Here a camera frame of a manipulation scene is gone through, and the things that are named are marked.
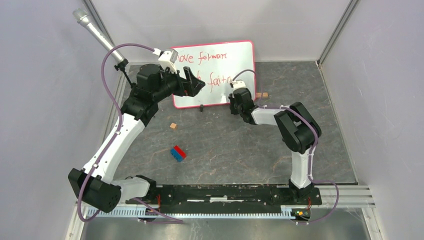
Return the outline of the pink framed whiteboard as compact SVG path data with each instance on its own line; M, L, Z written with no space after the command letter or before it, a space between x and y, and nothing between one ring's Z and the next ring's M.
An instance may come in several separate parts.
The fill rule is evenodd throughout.
M243 70L255 69L254 44L249 40L174 46L177 69L190 67L205 87L195 97L173 96L176 109L217 106L229 103L230 81Z

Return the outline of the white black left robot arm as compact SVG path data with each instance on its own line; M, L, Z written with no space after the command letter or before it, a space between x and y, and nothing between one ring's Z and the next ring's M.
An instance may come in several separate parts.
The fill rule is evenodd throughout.
M111 212L120 202L139 197L145 204L153 203L157 190L153 180L133 177L114 180L118 165L135 138L146 128L158 112L158 103L167 97L195 97L205 82L196 77L188 66L179 72L158 64L144 64L139 68L129 97L119 109L120 116L109 136L96 154L82 169L73 168L68 174L72 190L80 203L101 212Z

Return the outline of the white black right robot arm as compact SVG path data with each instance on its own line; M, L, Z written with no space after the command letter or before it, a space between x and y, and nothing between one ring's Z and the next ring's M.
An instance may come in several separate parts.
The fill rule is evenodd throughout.
M279 107L255 104L251 92L245 87L234 90L228 98L231 114L241 116L244 122L278 127L282 141L291 150L288 196L293 203L302 204L314 188L313 154L322 134L316 120L301 102Z

